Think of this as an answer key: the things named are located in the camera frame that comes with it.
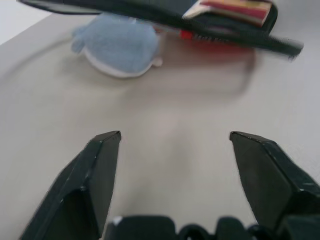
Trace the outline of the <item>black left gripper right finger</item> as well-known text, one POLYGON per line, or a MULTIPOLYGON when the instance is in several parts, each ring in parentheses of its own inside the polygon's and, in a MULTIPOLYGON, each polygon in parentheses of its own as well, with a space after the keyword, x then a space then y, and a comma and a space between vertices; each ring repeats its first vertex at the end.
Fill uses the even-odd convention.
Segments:
POLYGON ((279 225, 288 215, 318 215, 320 186, 273 140, 232 131, 241 185, 257 222, 279 225))

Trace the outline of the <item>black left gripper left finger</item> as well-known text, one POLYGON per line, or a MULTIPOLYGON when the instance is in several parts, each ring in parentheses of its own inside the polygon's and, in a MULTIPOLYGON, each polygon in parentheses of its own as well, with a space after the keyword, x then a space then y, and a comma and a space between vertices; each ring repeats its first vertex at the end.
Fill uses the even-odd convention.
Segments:
POLYGON ((22 240, 98 240, 113 195, 120 131, 96 135, 57 175, 22 240))

